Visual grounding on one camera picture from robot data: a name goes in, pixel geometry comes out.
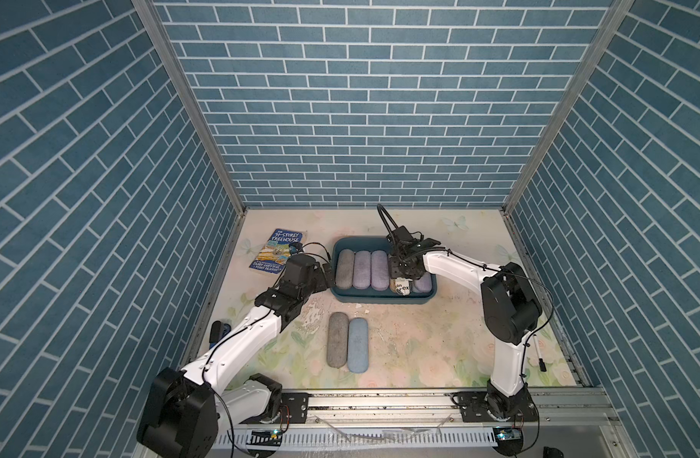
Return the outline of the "light blue glasses case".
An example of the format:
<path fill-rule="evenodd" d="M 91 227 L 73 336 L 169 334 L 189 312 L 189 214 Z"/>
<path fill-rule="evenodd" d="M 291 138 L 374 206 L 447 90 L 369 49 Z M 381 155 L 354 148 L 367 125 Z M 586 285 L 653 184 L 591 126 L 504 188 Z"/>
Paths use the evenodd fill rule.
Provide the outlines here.
<path fill-rule="evenodd" d="M 349 322 L 347 368 L 357 374 L 369 368 L 369 326 L 363 318 Z"/>

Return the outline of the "lavender fabric glasses case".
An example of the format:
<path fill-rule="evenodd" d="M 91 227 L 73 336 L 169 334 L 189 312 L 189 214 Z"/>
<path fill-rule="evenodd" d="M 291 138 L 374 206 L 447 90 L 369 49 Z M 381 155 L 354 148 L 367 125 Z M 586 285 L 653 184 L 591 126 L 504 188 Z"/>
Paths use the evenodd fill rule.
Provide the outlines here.
<path fill-rule="evenodd" d="M 369 251 L 362 250 L 355 253 L 353 288 L 365 290 L 371 286 L 372 280 L 372 255 Z"/>

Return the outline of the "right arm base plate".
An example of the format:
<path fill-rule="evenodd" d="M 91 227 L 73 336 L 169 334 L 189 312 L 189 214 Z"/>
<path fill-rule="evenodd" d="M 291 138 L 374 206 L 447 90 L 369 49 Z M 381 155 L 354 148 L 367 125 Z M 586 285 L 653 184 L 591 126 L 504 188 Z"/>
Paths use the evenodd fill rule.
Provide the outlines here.
<path fill-rule="evenodd" d="M 464 423 L 537 422 L 538 410 L 526 387 L 513 396 L 505 396 L 492 385 L 487 390 L 460 391 L 450 395 Z"/>

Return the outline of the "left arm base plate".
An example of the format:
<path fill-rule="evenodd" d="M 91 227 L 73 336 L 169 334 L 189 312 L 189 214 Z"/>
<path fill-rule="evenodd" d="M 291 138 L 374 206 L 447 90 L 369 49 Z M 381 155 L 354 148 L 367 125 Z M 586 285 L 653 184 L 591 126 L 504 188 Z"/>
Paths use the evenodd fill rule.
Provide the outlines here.
<path fill-rule="evenodd" d="M 234 425 L 278 425 L 282 420 L 290 425 L 305 424 L 309 408 L 308 392 L 283 392 L 281 394 L 258 391 L 235 400 L 228 400 L 226 405 Z"/>

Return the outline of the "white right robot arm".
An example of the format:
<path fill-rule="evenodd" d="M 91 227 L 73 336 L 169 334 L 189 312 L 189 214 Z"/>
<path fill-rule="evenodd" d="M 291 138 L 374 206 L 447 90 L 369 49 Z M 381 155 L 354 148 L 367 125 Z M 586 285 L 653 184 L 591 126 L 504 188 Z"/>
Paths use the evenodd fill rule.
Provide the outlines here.
<path fill-rule="evenodd" d="M 525 387 L 525 339 L 537 327 L 542 306 L 517 263 L 484 263 L 453 252 L 434 239 L 415 236 L 404 226 L 388 227 L 391 277 L 418 281 L 441 276 L 481 296 L 483 320 L 496 339 L 488 395 L 511 399 Z"/>

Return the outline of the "newspaper print glasses case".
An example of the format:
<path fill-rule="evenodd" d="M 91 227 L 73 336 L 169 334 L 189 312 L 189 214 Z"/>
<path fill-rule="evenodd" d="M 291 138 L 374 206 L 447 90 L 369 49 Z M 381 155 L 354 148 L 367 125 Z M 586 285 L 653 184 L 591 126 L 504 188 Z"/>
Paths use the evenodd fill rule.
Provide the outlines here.
<path fill-rule="evenodd" d="M 390 280 L 390 289 L 397 295 L 409 296 L 412 292 L 412 281 L 405 278 L 395 278 Z"/>

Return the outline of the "dark grey glasses case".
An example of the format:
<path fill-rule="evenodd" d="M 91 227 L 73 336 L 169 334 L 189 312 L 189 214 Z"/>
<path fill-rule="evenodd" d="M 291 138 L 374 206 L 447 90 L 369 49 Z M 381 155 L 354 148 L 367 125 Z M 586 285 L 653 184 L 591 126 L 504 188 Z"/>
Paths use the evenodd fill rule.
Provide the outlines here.
<path fill-rule="evenodd" d="M 349 317 L 333 313 L 328 322 L 326 363 L 330 368 L 342 368 L 348 358 Z"/>

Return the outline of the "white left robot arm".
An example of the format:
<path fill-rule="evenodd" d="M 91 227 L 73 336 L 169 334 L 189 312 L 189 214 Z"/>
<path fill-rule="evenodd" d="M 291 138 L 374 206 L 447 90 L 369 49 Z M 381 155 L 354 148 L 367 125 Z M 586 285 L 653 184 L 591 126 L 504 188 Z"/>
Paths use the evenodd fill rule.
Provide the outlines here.
<path fill-rule="evenodd" d="M 295 318 L 312 295 L 331 288 L 330 263 L 292 255 L 274 286 L 227 336 L 179 370 L 165 368 L 151 383 L 136 431 L 139 444 L 161 457 L 204 457 L 216 442 L 220 410 L 230 425 L 277 416 L 281 386 L 261 374 L 225 391 L 235 375 Z"/>

